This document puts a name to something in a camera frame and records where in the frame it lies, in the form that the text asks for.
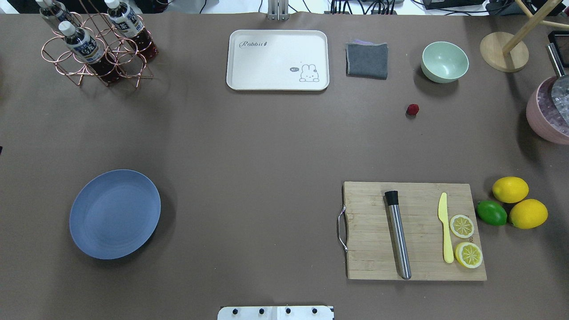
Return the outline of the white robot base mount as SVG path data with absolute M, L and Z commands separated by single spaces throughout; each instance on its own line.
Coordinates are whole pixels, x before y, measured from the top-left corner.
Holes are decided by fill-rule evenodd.
M 228 306 L 220 309 L 218 320 L 334 320 L 333 306 Z

